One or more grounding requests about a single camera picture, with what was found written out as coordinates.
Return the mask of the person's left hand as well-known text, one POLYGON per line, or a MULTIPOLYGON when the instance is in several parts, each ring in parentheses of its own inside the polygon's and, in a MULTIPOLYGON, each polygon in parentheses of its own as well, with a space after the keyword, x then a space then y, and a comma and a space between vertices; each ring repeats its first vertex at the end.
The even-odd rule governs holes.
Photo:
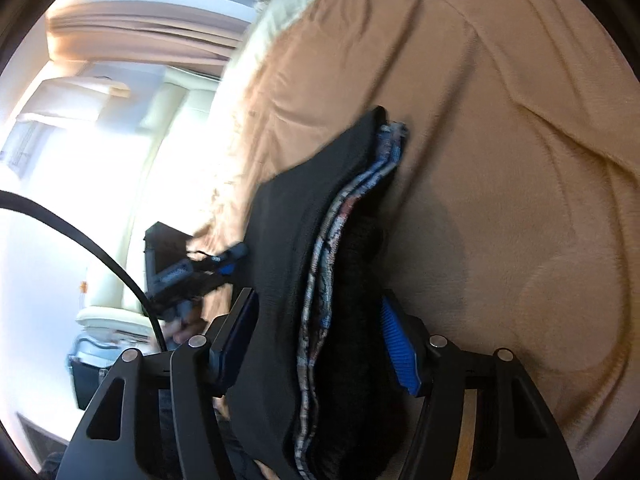
POLYGON ((183 316, 177 316, 163 326, 163 335, 168 349, 175 349, 191 337, 201 335, 208 322, 203 318, 203 305, 199 302, 183 316))

